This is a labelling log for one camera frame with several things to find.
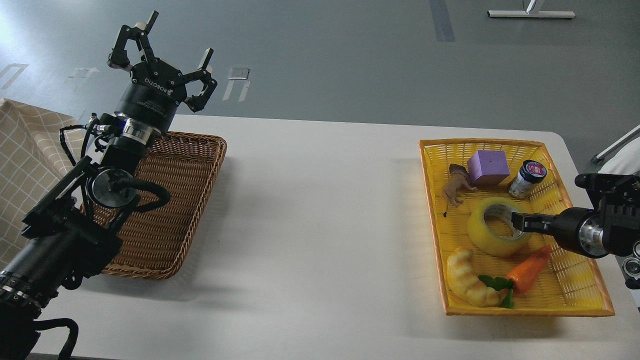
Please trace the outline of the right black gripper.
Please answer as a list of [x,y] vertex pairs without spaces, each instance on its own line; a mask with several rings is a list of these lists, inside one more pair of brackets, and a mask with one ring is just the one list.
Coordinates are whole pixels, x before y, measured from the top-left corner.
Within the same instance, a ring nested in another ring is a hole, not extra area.
[[570,207],[557,216],[541,213],[512,212],[510,222],[524,233],[549,235],[565,251],[591,259],[599,257],[599,251],[581,238],[581,229],[592,218],[593,212],[586,208]]

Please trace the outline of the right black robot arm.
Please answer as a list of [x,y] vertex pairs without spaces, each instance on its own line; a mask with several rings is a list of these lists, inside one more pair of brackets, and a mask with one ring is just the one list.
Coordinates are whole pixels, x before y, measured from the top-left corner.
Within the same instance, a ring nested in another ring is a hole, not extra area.
[[565,251],[591,259],[615,255],[628,289],[639,289],[639,176],[584,173],[574,184],[587,192],[591,208],[569,207],[560,214],[513,212],[519,231],[553,237]]

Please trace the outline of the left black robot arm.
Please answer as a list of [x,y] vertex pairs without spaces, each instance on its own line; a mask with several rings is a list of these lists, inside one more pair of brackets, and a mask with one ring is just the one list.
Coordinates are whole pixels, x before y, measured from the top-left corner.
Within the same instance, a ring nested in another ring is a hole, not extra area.
[[27,239],[1,271],[1,358],[25,360],[41,333],[67,328],[58,355],[70,360],[79,336],[68,317],[39,320],[58,289],[75,290],[100,274],[121,251],[118,233],[132,214],[164,207],[170,193],[135,177],[154,143],[166,137],[180,104],[205,108],[217,81],[213,49],[205,50],[195,71],[179,70],[154,54],[149,35],[158,18],[123,25],[107,59],[110,68],[129,73],[130,84],[112,113],[92,114],[78,160],[66,144],[71,170],[25,215]]

